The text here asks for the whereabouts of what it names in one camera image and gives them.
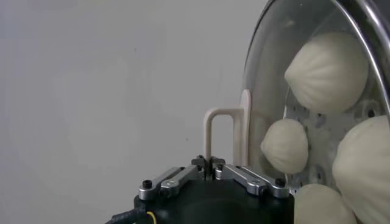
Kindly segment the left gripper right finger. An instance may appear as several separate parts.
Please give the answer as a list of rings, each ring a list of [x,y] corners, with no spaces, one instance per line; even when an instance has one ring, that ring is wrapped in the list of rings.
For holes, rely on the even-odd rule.
[[[289,188],[282,178],[257,174],[246,166],[226,164],[224,159],[212,156],[210,159],[217,180],[234,180],[251,195],[262,196],[265,192],[275,198],[288,198]]]

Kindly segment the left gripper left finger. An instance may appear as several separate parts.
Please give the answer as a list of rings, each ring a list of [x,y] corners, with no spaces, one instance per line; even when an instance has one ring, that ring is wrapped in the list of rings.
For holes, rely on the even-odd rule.
[[[187,182],[204,181],[208,167],[209,162],[202,155],[198,155],[191,160],[189,166],[172,167],[157,178],[144,180],[138,189],[138,197],[144,201],[154,200],[160,193],[174,197]]]

